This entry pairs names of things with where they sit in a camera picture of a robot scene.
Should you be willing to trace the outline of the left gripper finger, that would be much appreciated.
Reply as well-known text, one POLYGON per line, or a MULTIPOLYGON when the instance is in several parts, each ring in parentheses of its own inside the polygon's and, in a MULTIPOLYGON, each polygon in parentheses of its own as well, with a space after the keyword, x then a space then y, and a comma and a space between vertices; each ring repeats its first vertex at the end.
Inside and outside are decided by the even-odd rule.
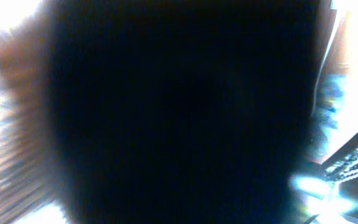
POLYGON ((322 178, 341 183, 358 178, 358 132, 321 164, 322 178))

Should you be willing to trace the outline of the Samsung Galaxy smartphone blue screen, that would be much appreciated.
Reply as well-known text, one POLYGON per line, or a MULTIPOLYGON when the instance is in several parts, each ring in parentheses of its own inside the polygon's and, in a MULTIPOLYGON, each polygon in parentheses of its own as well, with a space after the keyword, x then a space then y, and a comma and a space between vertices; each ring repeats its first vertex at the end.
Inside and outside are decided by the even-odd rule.
POLYGON ((48 112, 74 223, 283 223, 318 1, 53 1, 48 112))

